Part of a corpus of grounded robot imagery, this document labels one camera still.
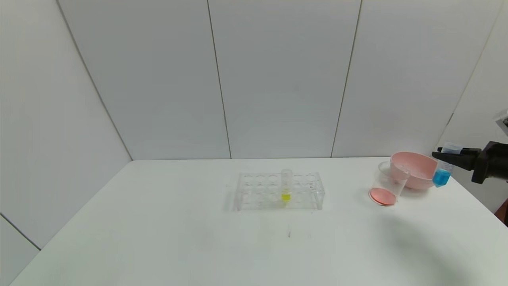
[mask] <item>blue liquid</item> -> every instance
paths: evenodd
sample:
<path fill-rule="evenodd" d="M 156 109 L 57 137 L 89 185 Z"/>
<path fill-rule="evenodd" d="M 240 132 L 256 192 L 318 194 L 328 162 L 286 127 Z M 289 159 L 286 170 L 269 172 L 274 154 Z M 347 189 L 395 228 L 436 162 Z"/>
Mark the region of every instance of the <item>blue liquid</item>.
<path fill-rule="evenodd" d="M 434 183 L 434 185 L 436 185 L 436 187 L 442 187 L 444 185 L 446 185 L 446 183 L 448 182 L 448 179 L 450 178 L 450 172 L 448 172 L 447 170 L 444 170 L 444 169 L 437 169 L 436 172 L 434 173 L 434 176 L 432 177 L 432 182 Z"/>

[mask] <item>yellow liquid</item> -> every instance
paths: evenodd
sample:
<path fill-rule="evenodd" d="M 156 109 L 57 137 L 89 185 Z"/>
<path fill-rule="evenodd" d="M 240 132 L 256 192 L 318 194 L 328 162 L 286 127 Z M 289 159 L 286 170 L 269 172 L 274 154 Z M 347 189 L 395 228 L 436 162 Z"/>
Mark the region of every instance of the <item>yellow liquid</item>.
<path fill-rule="evenodd" d="M 280 197 L 284 202 L 289 202 L 291 200 L 291 193 L 289 190 L 284 190 L 282 191 L 282 195 L 280 195 Z"/>

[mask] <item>test tube with yellow liquid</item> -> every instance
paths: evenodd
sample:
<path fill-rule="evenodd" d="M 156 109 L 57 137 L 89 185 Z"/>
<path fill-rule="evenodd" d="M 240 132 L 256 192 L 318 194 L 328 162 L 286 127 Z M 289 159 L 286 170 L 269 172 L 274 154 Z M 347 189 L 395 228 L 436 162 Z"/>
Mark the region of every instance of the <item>test tube with yellow liquid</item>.
<path fill-rule="evenodd" d="M 280 172 L 280 197 L 282 201 L 291 200 L 291 188 L 293 187 L 293 172 L 290 169 L 283 169 Z"/>

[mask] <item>white wall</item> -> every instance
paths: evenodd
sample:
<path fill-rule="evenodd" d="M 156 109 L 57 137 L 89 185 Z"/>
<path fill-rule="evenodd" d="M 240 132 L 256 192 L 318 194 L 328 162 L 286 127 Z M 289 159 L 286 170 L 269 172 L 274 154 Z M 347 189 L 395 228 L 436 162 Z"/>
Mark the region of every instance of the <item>white wall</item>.
<path fill-rule="evenodd" d="M 204 0 L 60 0 L 135 160 L 230 158 Z"/>
<path fill-rule="evenodd" d="M 2 0 L 0 18 L 1 209 L 43 247 L 130 157 L 57 3 Z"/>
<path fill-rule="evenodd" d="M 478 61 L 454 116 L 439 140 L 469 148 L 483 148 L 489 141 L 508 143 L 508 137 L 492 117 L 508 108 L 508 1 L 503 7 L 487 45 Z M 486 179 L 482 185 L 471 182 L 472 172 L 455 168 L 453 177 L 495 212 L 508 197 L 508 184 Z"/>
<path fill-rule="evenodd" d="M 0 284 L 8 286 L 25 266 L 39 253 L 28 240 L 0 217 Z"/>
<path fill-rule="evenodd" d="M 360 0 L 209 3 L 232 157 L 330 157 Z"/>
<path fill-rule="evenodd" d="M 432 151 L 502 0 L 363 0 L 334 157 Z"/>

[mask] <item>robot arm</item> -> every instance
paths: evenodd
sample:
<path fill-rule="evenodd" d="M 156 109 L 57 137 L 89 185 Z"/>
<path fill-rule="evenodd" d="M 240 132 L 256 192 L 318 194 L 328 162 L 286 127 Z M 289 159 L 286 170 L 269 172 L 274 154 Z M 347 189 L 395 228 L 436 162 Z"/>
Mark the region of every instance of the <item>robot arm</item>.
<path fill-rule="evenodd" d="M 496 124 L 508 136 L 508 109 L 496 114 Z M 463 148 L 460 154 L 432 152 L 432 157 L 460 167 L 473 170 L 472 181 L 483 184 L 486 178 L 508 180 L 508 144 L 490 141 L 485 148 Z"/>

